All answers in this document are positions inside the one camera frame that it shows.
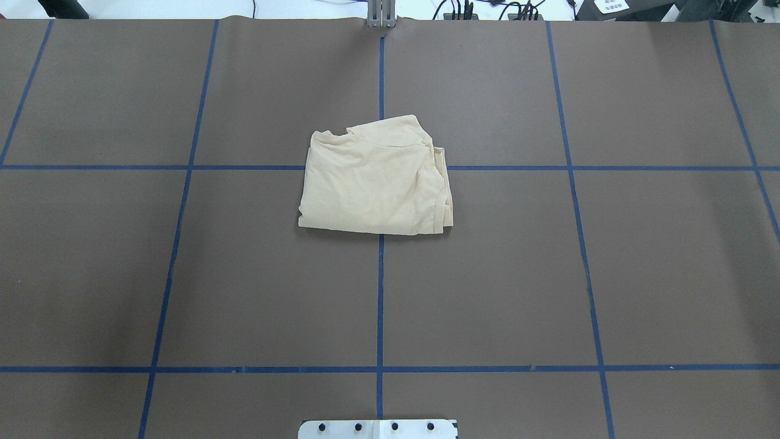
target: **vertical blue line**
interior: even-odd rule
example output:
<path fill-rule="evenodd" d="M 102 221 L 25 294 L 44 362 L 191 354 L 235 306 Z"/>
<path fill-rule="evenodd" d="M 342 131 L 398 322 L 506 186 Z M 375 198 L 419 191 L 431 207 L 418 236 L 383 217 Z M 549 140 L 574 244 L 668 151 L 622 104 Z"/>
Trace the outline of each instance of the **vertical blue line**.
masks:
<path fill-rule="evenodd" d="M 601 379 L 601 397 L 604 399 L 604 414 L 607 418 L 607 432 L 610 439 L 615 439 L 615 428 L 612 422 L 612 405 L 609 401 L 609 389 L 607 388 L 607 374 L 604 371 L 604 356 L 601 352 L 601 336 L 598 330 L 598 318 L 596 317 L 596 301 L 593 297 L 593 284 L 590 282 L 590 264 L 587 260 L 587 250 L 585 247 L 585 234 L 583 232 L 582 217 L 580 216 L 580 200 L 577 198 L 576 184 L 574 181 L 574 168 L 572 165 L 572 154 L 569 149 L 569 133 L 566 130 L 566 118 L 563 115 L 563 98 L 561 96 L 561 84 L 558 80 L 558 66 L 555 62 L 555 46 L 552 40 L 552 28 L 550 22 L 544 24 L 547 27 L 547 40 L 550 47 L 550 62 L 552 64 L 552 79 L 555 83 L 555 99 L 558 101 L 558 118 L 561 124 L 561 135 L 563 136 L 563 150 L 566 155 L 566 167 L 569 172 L 569 187 L 572 192 L 572 203 L 574 206 L 574 219 L 577 225 L 577 237 L 580 241 L 580 255 L 582 256 L 583 266 L 585 267 L 585 279 L 587 281 L 587 295 L 590 301 L 590 325 L 593 328 L 593 339 L 596 345 L 596 360 L 599 366 L 599 378 Z"/>
<path fill-rule="evenodd" d="M 41 46 L 38 49 L 38 54 L 35 56 L 35 62 L 33 63 L 33 69 L 30 71 L 30 76 L 27 78 L 27 84 L 24 85 L 24 91 L 22 92 L 22 98 L 19 100 L 19 106 L 16 107 L 16 114 L 13 115 L 13 121 L 11 122 L 11 128 L 8 131 L 8 137 L 5 138 L 5 144 L 0 152 L 0 165 L 5 161 L 5 156 L 8 154 L 8 148 L 11 147 L 11 140 L 13 139 L 13 132 L 16 131 L 16 125 L 19 123 L 19 118 L 22 116 L 22 109 L 24 109 L 24 102 L 27 100 L 27 94 L 30 93 L 30 87 L 33 85 L 33 79 L 35 73 L 38 71 L 38 65 L 41 64 L 41 57 L 46 49 L 46 43 L 48 37 L 51 34 L 51 28 L 54 26 L 54 20 L 49 20 L 48 26 L 46 26 L 46 33 L 44 39 L 41 41 Z"/>
<path fill-rule="evenodd" d="M 154 391 L 154 378 L 157 375 L 157 363 L 160 358 L 160 346 L 162 344 L 162 331 L 165 328 L 165 317 L 168 314 L 168 300 L 171 298 L 171 286 L 173 284 L 173 267 L 176 264 L 176 256 L 179 254 L 179 240 L 182 234 L 182 221 L 184 220 L 184 209 L 187 204 L 187 197 L 190 193 L 190 181 L 192 180 L 193 167 L 195 164 L 195 154 L 197 152 L 197 140 L 200 134 L 200 122 L 203 118 L 203 108 L 206 105 L 206 92 L 208 90 L 208 79 L 211 75 L 211 62 L 214 60 L 214 47 L 217 42 L 217 30 L 219 29 L 219 20 L 214 20 L 214 29 L 211 32 L 211 45 L 208 49 L 208 61 L 206 61 L 206 73 L 203 79 L 203 88 L 200 90 L 200 104 L 198 105 L 197 118 L 195 119 L 195 130 L 193 133 L 193 143 L 190 149 L 190 164 L 187 166 L 187 175 L 184 179 L 184 189 L 182 191 L 182 202 L 179 206 L 179 217 L 176 219 L 176 232 L 173 236 L 173 249 L 171 250 L 171 259 L 168 263 L 168 277 L 165 280 L 165 293 L 162 297 L 162 307 L 160 309 L 160 319 L 157 325 L 157 335 L 154 338 L 154 351 L 151 358 L 151 370 L 149 380 L 147 381 L 147 392 L 144 399 L 144 411 L 141 414 L 140 427 L 138 429 L 138 438 L 143 439 L 146 435 L 147 420 L 149 418 L 149 408 L 151 406 L 151 395 Z"/>
<path fill-rule="evenodd" d="M 385 37 L 379 38 L 379 120 L 385 118 Z M 385 417 L 385 236 L 379 235 L 377 285 L 377 419 Z"/>
<path fill-rule="evenodd" d="M 736 122 L 739 124 L 739 131 L 742 132 L 742 139 L 745 141 L 747 154 L 750 156 L 750 163 L 753 164 L 753 172 L 756 174 L 758 187 L 761 189 L 761 196 L 764 198 L 764 204 L 767 206 L 767 211 L 769 211 L 769 220 L 772 223 L 772 228 L 775 229 L 775 238 L 777 238 L 778 244 L 780 244 L 780 227 L 778 226 L 778 221 L 775 217 L 775 210 L 772 208 L 772 204 L 769 202 L 769 194 L 767 193 L 767 188 L 764 186 L 764 178 L 761 176 L 761 170 L 758 168 L 758 161 L 756 160 L 756 155 L 753 152 L 753 146 L 750 143 L 750 138 L 747 135 L 747 129 L 745 128 L 745 123 L 742 119 L 742 113 L 739 111 L 739 106 L 736 104 L 736 97 L 734 96 L 734 90 L 732 90 L 731 87 L 729 74 L 726 73 L 726 65 L 723 63 L 721 45 L 718 42 L 718 33 L 715 32 L 715 21 L 713 20 L 710 20 L 710 33 L 712 33 L 712 42 L 715 45 L 715 54 L 718 55 L 718 64 L 721 66 L 723 82 L 726 86 L 726 91 L 729 93 L 729 99 L 731 99 L 732 107 L 734 108 Z"/>

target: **cream fabric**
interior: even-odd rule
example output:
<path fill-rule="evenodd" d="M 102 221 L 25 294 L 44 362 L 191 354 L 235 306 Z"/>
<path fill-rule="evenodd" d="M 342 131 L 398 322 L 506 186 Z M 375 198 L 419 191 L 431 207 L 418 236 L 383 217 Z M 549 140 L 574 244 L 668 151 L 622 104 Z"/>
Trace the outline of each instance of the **cream fabric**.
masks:
<path fill-rule="evenodd" d="M 298 225 L 371 234 L 440 234 L 452 225 L 444 149 L 415 116 L 315 131 Z"/>

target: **beige cloth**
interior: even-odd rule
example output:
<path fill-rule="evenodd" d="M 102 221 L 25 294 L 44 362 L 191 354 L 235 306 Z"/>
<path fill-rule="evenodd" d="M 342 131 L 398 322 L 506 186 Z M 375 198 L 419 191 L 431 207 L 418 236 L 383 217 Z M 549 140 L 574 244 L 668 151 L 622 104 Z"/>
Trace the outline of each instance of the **beige cloth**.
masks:
<path fill-rule="evenodd" d="M 452 225 L 444 149 L 415 116 L 315 131 L 298 225 L 371 234 L 440 234 Z"/>

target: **gray metal bracket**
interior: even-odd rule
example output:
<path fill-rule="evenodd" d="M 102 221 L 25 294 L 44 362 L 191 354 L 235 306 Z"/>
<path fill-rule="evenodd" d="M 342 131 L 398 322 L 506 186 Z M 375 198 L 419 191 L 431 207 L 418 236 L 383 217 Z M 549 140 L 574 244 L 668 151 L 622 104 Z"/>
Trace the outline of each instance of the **gray metal bracket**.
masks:
<path fill-rule="evenodd" d="M 368 0 L 369 27 L 395 27 L 395 0 Z"/>

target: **horizontal blue line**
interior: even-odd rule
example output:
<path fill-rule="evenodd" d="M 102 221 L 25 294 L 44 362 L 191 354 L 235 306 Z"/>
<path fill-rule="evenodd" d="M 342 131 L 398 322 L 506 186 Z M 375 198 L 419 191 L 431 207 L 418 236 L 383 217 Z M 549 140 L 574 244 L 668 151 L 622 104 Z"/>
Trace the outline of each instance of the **horizontal blue line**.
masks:
<path fill-rule="evenodd" d="M 188 165 L 0 165 L 0 170 L 188 170 Z M 192 170 L 295 170 L 304 165 L 193 165 Z M 451 171 L 566 171 L 556 165 L 448 166 Z M 752 166 L 572 166 L 575 171 L 754 171 Z M 780 171 L 780 166 L 759 166 L 762 171 Z"/>
<path fill-rule="evenodd" d="M 149 373 L 148 366 L 0 366 L 0 373 Z M 780 370 L 778 363 L 618 364 L 574 366 L 384 366 L 384 373 L 654 372 L 686 370 Z M 156 373 L 376 373 L 376 366 L 159 366 Z"/>

